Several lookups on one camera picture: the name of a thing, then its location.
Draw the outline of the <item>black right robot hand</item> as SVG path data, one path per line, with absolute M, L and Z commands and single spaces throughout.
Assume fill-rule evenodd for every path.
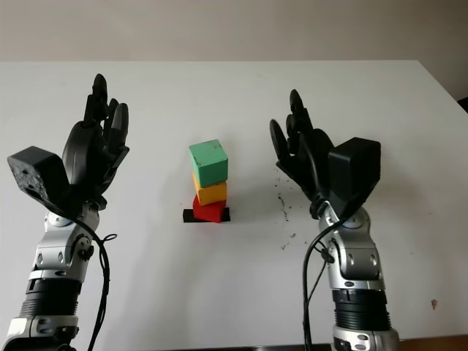
M 299 185 L 311 202 L 310 214 L 319 219 L 330 193 L 328 153 L 333 144 L 323 130 L 312 126 L 308 110 L 295 89 L 290 92 L 290 110 L 285 132 L 276 120 L 270 120 L 276 166 Z

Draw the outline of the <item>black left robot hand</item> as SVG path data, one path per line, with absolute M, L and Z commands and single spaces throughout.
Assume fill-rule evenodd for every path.
M 67 139 L 62 160 L 72 187 L 85 202 L 106 208 L 103 193 L 109 188 L 119 165 L 129 153 L 127 104 L 107 98 L 107 81 L 96 75 L 88 95 L 83 120 Z

